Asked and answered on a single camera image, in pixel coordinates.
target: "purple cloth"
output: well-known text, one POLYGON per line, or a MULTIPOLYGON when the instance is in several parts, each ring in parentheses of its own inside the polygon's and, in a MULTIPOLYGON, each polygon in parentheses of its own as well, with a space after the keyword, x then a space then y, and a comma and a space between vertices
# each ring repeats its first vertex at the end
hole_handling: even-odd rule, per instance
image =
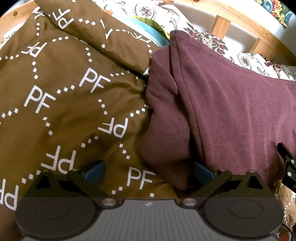
POLYGON ((239 67, 182 31, 152 55, 146 98, 154 112, 141 154, 181 190, 193 161, 238 175, 253 169, 271 184, 285 172, 277 143, 296 153, 296 83, 239 67))

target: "brown blanket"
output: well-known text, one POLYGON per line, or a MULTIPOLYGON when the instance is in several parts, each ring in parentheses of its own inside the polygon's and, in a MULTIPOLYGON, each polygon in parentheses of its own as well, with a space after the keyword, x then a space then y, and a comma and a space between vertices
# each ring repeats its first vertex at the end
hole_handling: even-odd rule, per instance
POLYGON ((0 240, 20 233, 14 210, 43 169, 66 173, 106 163, 111 196, 176 197, 143 163, 138 140, 151 110, 144 98, 158 47, 91 0, 36 0, 0 51, 0 240))

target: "wooden headboard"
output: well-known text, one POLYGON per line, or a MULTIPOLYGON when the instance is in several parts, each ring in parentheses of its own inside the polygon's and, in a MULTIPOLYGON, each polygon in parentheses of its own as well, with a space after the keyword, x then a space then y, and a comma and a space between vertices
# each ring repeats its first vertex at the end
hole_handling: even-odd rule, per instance
MULTIPOLYGON (((257 40, 250 51, 251 53, 261 54, 266 60, 271 61, 275 55, 279 54, 290 65, 296 66, 296 56, 270 31, 253 19, 218 0, 165 0, 165 2, 187 4, 217 15, 212 34, 220 39, 223 39, 226 35, 230 23, 236 23, 257 36, 257 40)), ((3 15, 0 18, 0 42, 3 41, 4 33, 26 20, 36 7, 37 4, 30 1, 3 15)))

